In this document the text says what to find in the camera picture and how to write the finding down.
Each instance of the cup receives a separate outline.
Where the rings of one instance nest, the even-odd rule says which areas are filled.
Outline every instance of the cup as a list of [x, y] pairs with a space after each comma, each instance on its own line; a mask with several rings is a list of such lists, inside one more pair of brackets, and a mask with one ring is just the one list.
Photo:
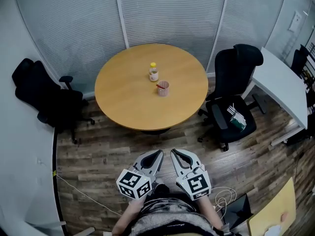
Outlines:
[[167, 81], [160, 81], [158, 83], [158, 85], [161, 88], [157, 88], [157, 93], [159, 94], [159, 96], [165, 97], [168, 96], [169, 93], [169, 83]]
[[150, 81], [154, 82], [158, 80], [158, 70], [156, 68], [151, 68], [149, 70]]

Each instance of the wooden floor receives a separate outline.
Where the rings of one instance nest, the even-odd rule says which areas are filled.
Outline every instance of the wooden floor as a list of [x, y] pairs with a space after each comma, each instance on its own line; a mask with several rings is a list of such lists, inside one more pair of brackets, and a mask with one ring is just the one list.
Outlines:
[[[247, 193], [252, 212], [264, 207], [291, 176], [296, 177], [297, 218], [285, 235], [315, 235], [315, 202], [309, 194], [315, 184], [315, 140], [289, 147], [285, 144], [270, 147], [270, 142], [285, 132], [291, 117], [270, 97], [266, 96], [266, 100], [267, 114], [263, 115], [258, 108], [252, 110], [257, 130], [231, 143], [227, 152], [222, 152], [211, 137], [202, 144], [197, 142], [197, 137], [208, 129], [201, 125], [204, 117], [197, 114], [160, 136], [150, 136], [118, 126], [101, 112], [95, 101], [90, 101], [84, 112], [95, 120], [95, 125], [78, 124], [76, 137], [81, 139], [81, 144], [73, 145], [68, 132], [58, 136], [57, 174], [91, 198], [122, 213], [128, 204], [116, 187], [121, 171], [127, 169], [138, 155], [162, 149], [165, 156], [158, 175], [171, 191], [179, 191], [169, 153], [172, 148], [184, 148], [199, 156], [213, 187], [234, 188], [238, 196]], [[295, 176], [296, 162], [302, 152], [305, 155], [298, 163]], [[58, 191], [70, 235], [88, 227], [95, 227], [94, 235], [111, 231], [117, 215], [60, 179]], [[210, 196], [213, 202], [217, 192]]]

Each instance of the white cable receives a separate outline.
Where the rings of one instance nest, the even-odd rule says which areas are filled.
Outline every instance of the white cable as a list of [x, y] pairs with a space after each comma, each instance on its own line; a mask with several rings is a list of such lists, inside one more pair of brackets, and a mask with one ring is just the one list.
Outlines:
[[[223, 187], [214, 187], [214, 188], [212, 188], [211, 190], [219, 189], [219, 188], [228, 189], [228, 190], [222, 190], [222, 191], [220, 191], [220, 192], [216, 195], [216, 197], [215, 197], [215, 202], [216, 202], [216, 207], [215, 207], [215, 209], [217, 209], [217, 207], [219, 207], [219, 210], [216, 210], [216, 212], [219, 212], [222, 208], [225, 208], [225, 209], [224, 209], [224, 214], [223, 214], [223, 216], [221, 217], [221, 219], [223, 219], [223, 217], [224, 217], [225, 214], [226, 214], [226, 207], [227, 207], [231, 202], [233, 202], [233, 201], [236, 200], [237, 194], [236, 194], [236, 191], [235, 191], [234, 189], [229, 188], [229, 187], [225, 187], [225, 186], [223, 186]], [[234, 193], [235, 193], [234, 200], [232, 200], [233, 193], [232, 193], [230, 190], [234, 191]], [[221, 198], [219, 198], [219, 199], [217, 200], [218, 195], [219, 195], [220, 193], [224, 192], [224, 191], [228, 191], [228, 192], [230, 193], [230, 200], [229, 200], [229, 202], [227, 202], [226, 199], [223, 198], [223, 197], [221, 197]]]
[[[50, 169], [50, 167], [48, 167], [45, 163], [40, 162], [40, 164], [45, 165], [51, 172], [53, 172], [53, 171]], [[68, 183], [66, 180], [64, 180], [62, 177], [60, 177], [59, 175], [57, 175], [57, 173], [55, 173], [55, 174], [56, 174], [57, 177], [59, 177], [61, 180], [65, 181], [68, 185], [70, 185], [70, 186], [71, 186], [73, 189], [75, 189], [77, 192], [80, 192], [82, 195], [84, 195], [84, 196], [86, 196], [87, 198], [91, 199], [92, 201], [94, 201], [95, 203], [99, 204], [100, 206], [105, 207], [105, 208], [108, 209], [109, 211], [111, 211], [111, 212], [113, 212], [113, 213], [115, 213], [115, 214], [121, 216], [121, 214], [119, 214], [119, 213], [117, 213], [117, 212], [111, 210], [110, 208], [108, 208], [108, 207], [105, 206], [105, 205], [102, 205], [101, 203], [99, 203], [98, 201], [96, 201], [96, 200], [94, 200], [93, 198], [89, 197], [87, 194], [83, 193], [82, 191], [79, 191], [76, 187], [74, 187], [73, 185], [71, 185], [70, 183]]]

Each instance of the person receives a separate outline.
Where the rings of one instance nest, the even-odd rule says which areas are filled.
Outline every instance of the person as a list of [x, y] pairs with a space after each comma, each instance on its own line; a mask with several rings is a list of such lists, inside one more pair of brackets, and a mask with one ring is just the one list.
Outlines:
[[170, 193], [160, 178], [153, 194], [132, 200], [112, 230], [113, 236], [220, 236], [223, 223], [208, 196], [191, 201]]

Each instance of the black cable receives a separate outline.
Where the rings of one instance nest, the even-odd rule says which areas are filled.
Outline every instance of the black cable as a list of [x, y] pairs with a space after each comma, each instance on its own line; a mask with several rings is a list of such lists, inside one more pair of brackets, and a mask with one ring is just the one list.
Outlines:
[[295, 176], [294, 176], [294, 185], [295, 185], [295, 180], [296, 180], [296, 174], [297, 174], [297, 166], [299, 164], [299, 161], [300, 159], [304, 156], [304, 152], [302, 152], [300, 155], [299, 155], [299, 159], [297, 159], [297, 162], [296, 162], [296, 168], [295, 168]]

